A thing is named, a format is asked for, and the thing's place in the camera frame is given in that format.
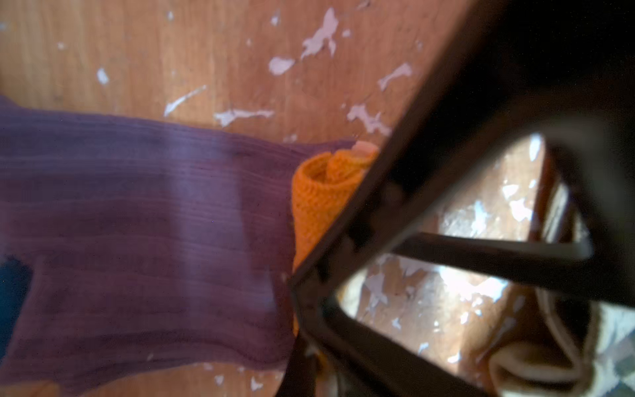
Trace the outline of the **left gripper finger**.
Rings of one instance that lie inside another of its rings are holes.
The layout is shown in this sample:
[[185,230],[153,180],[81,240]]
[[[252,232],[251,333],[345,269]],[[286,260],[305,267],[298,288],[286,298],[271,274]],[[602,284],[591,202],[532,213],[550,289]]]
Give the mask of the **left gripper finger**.
[[[419,233],[421,218],[521,137],[540,133],[589,236],[513,243]],[[350,319],[337,288],[392,252],[579,298],[634,304],[634,5],[479,1],[342,214],[290,279],[299,337],[279,388],[312,396],[482,390]]]

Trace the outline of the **purple sock with yellow cuff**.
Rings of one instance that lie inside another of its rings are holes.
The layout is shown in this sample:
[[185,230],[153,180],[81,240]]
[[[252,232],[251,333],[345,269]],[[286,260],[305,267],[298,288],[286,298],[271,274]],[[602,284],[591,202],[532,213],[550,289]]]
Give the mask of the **purple sock with yellow cuff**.
[[1,102],[1,382],[284,368],[284,278],[377,156]]

